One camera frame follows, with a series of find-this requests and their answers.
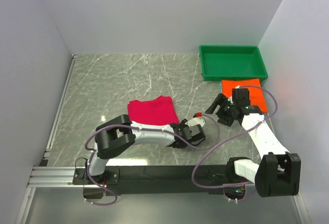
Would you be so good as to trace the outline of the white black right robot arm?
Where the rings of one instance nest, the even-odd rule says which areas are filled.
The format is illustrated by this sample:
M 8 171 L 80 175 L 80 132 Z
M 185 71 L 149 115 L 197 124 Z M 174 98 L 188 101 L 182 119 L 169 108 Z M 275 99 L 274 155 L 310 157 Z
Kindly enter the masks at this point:
M 259 164 L 246 157 L 227 162 L 227 178 L 238 182 L 244 178 L 255 184 L 261 197 L 295 196 L 299 192 L 301 159 L 290 153 L 276 138 L 257 105 L 251 104 L 246 86 L 232 89 L 231 97 L 220 93 L 206 110 L 215 113 L 218 123 L 231 126 L 237 121 L 247 131 L 261 157 Z

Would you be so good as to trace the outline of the crimson red t shirt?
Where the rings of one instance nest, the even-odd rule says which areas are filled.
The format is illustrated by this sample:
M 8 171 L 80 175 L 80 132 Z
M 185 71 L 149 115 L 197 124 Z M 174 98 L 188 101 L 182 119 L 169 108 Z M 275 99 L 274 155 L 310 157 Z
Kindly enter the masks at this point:
M 129 101 L 127 113 L 131 121 L 146 125 L 179 123 L 173 100 L 169 96 L 159 96 L 150 101 Z

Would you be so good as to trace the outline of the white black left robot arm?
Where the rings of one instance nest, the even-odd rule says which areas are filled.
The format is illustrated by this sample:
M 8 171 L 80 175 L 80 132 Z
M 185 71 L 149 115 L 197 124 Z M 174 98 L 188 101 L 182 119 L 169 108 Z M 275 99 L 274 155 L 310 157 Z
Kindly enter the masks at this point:
M 86 140 L 84 147 L 93 153 L 85 160 L 85 168 L 75 169 L 72 183 L 89 185 L 116 184 L 118 170 L 110 172 L 106 164 L 129 147 L 139 144 L 157 144 L 172 148 L 197 147 L 206 138 L 203 126 L 205 120 L 194 117 L 180 123 L 147 125 L 131 121 L 128 115 L 120 115 L 96 128 Z

